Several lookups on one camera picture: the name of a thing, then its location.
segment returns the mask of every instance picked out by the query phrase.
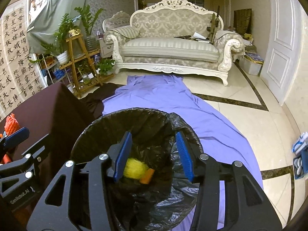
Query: blue gripper pad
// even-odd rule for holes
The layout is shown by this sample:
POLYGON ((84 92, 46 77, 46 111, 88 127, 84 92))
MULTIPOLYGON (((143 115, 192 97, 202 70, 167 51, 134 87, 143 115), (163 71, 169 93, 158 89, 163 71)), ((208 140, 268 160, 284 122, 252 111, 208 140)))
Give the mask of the blue gripper pad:
POLYGON ((14 134, 11 134, 5 139, 4 149, 8 150, 10 148, 16 147, 24 140, 27 140, 29 138, 29 134, 29 129, 27 129, 26 127, 19 129, 14 134))
POLYGON ((112 145, 107 154, 109 154, 113 170, 113 180, 118 182, 124 173, 124 168, 131 152, 132 136, 131 133, 126 131, 120 143, 112 145))
POLYGON ((195 175, 193 172, 193 161, 188 151, 189 144, 187 143, 187 140, 182 131, 177 132, 175 138, 177 142, 177 149, 179 151, 181 163, 184 169, 184 174, 188 178, 188 180, 192 182, 195 175))

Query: dark floor border strip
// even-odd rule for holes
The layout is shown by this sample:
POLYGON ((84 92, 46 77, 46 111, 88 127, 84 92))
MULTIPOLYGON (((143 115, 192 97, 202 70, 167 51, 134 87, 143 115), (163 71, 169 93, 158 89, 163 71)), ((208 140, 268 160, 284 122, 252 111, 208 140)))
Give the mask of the dark floor border strip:
POLYGON ((291 203, 290 203, 289 216, 288 216, 288 220, 287 220, 287 223, 289 223, 291 221, 292 214, 293 214, 294 197, 295 197, 295 179, 294 179, 293 166, 281 167, 281 168, 261 171, 261 175, 262 175, 263 180, 272 179, 272 178, 287 175, 287 174, 290 174, 290 176, 291 176, 291 203))
POLYGON ((207 100, 207 101, 212 101, 212 102, 221 102, 221 103, 233 104, 237 106, 243 106, 247 108, 255 108, 255 109, 264 110, 264 107, 259 104, 254 104, 250 102, 242 102, 238 100, 233 100, 233 99, 228 99, 228 98, 223 98, 223 97, 218 97, 218 96, 213 96, 213 95, 203 95, 203 94, 197 94, 197 93, 192 93, 192 94, 200 97, 202 100, 207 100))
POLYGON ((259 102, 261 103, 263 110, 265 111, 269 111, 265 102, 263 101, 261 95, 259 94, 258 90, 256 89, 256 87, 254 86, 254 84, 251 82, 251 80, 249 79, 249 77, 245 74, 244 70, 242 70, 242 68, 239 66, 238 61, 235 61, 235 66, 239 69, 239 71, 242 73, 242 75, 245 77, 246 81, 249 83, 250 87, 252 88, 252 90, 254 91, 254 93, 256 94, 259 102))
POLYGON ((253 85, 253 83, 250 81, 249 77, 245 74, 245 72, 241 69, 241 67, 238 64, 238 60, 235 61, 235 66, 239 69, 241 74, 244 76, 252 90, 254 91, 256 97, 258 98, 260 104, 255 104, 251 102, 243 102, 243 101, 238 101, 234 99, 229 99, 229 98, 224 98, 224 97, 218 97, 218 96, 213 96, 213 95, 204 95, 204 94, 198 94, 198 93, 192 93, 195 96, 198 96, 202 100, 206 101, 212 101, 212 102, 221 102, 221 103, 227 103, 227 104, 232 104, 232 105, 237 105, 237 106, 242 106, 242 107, 247 107, 247 108, 254 108, 254 109, 259 109, 259 110, 264 110, 264 111, 269 111, 266 104, 264 103, 262 97, 260 96, 259 92, 253 85))

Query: floor tile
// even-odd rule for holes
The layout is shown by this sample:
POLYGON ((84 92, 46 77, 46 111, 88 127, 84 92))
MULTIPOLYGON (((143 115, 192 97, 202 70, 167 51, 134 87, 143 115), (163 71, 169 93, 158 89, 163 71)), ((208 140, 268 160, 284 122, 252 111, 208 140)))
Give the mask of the floor tile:
POLYGON ((86 96, 87 96, 88 94, 90 94, 90 93, 93 93, 93 92, 94 92, 95 90, 97 90, 98 88, 99 88, 99 87, 93 87, 93 88, 91 88, 91 89, 89 89, 89 90, 83 92, 83 93, 81 94, 80 99, 86 97, 86 96))
POLYGON ((276 206, 287 185, 290 174, 263 180, 263 190, 271 202, 276 206))
POLYGON ((271 202, 271 204, 272 204, 273 208, 275 209, 276 214, 278 215, 278 218, 279 218, 279 220, 280 220, 280 222, 281 222, 282 228, 284 228, 284 227, 286 226, 287 222, 284 220, 284 218, 282 217, 281 213, 278 211, 278 209, 276 208, 276 206, 273 205, 272 202, 271 202))
POLYGON ((219 103, 219 108, 247 138, 261 171, 287 166, 281 139, 269 112, 225 103, 219 103))
POLYGON ((229 99, 261 105, 258 97, 254 93, 250 85, 247 85, 245 88, 242 88, 240 91, 230 96, 229 99))
POLYGON ((272 92, 261 79, 258 80, 255 87, 270 112, 284 114, 282 107, 279 105, 272 92))
POLYGON ((217 92, 215 89, 213 89, 206 83, 205 76, 185 75, 183 76, 183 82, 192 93, 223 97, 222 94, 217 92))
POLYGON ((283 217, 284 221, 288 221, 291 205, 291 176, 289 175, 285 189, 281 195, 280 200, 276 204, 276 208, 283 217))
POLYGON ((295 155, 291 152, 291 147, 293 143, 296 141, 297 136, 295 135, 291 123, 289 122, 285 114, 278 114, 278 113, 270 113, 270 114, 278 129, 287 165, 290 166, 293 164, 293 159, 295 158, 295 155))
POLYGON ((292 218, 298 212, 298 210, 305 201, 305 178, 294 180, 294 185, 295 185, 295 195, 294 195, 292 218))
POLYGON ((261 79, 260 76, 258 76, 258 75, 250 75, 250 74, 246 73, 245 70, 243 70, 243 71, 248 76, 249 80, 253 83, 253 85, 256 85, 257 82, 261 79))
POLYGON ((115 75, 113 78, 109 79, 108 82, 115 84, 127 84, 127 76, 132 75, 155 75, 160 74, 160 72, 150 72, 142 69, 121 69, 120 72, 115 75))
POLYGON ((213 108, 215 108, 217 111, 220 111, 218 102, 212 102, 212 101, 206 101, 206 100, 204 101, 207 102, 209 105, 211 105, 213 108))
POLYGON ((248 86, 248 82, 239 69, 233 65, 228 73, 228 85, 224 86, 221 79, 217 77, 206 77, 205 82, 217 92, 222 94, 222 97, 228 98, 248 86))

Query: sofa leg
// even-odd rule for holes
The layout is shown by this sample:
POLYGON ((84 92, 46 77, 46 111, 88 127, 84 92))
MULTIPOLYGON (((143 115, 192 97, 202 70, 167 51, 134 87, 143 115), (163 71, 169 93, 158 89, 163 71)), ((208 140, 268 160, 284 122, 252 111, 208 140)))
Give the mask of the sofa leg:
POLYGON ((117 65, 115 65, 115 74, 118 74, 118 73, 119 73, 119 71, 120 71, 120 69, 118 68, 118 66, 117 66, 117 65))
POLYGON ((221 77, 224 86, 228 85, 227 77, 221 77))

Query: calligraphy scroll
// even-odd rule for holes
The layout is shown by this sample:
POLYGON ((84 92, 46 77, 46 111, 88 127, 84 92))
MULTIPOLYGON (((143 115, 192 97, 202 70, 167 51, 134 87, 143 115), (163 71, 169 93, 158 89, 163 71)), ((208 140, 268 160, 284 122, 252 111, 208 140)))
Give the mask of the calligraphy scroll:
POLYGON ((38 64, 29 62, 25 4, 10 5, 0 18, 0 120, 45 87, 38 64))

